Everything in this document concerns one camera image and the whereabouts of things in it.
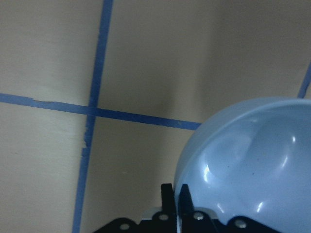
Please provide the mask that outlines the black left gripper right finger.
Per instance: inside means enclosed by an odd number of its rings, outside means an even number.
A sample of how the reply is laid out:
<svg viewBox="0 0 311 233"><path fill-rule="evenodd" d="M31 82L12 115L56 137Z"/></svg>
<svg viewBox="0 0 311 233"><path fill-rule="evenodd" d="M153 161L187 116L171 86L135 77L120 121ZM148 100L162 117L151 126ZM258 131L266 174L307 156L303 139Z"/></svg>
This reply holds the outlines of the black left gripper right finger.
<svg viewBox="0 0 311 233"><path fill-rule="evenodd" d="M194 211L189 186L182 184L178 198L178 213L179 215L190 215Z"/></svg>

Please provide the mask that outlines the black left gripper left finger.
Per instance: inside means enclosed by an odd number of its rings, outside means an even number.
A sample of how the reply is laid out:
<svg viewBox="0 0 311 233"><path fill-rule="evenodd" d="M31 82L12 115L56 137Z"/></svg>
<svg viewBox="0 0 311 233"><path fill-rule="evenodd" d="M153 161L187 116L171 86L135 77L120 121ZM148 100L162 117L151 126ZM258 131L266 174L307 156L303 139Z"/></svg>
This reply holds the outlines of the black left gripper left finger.
<svg viewBox="0 0 311 233"><path fill-rule="evenodd" d="M164 213L175 214L174 191L171 183L161 185L161 208Z"/></svg>

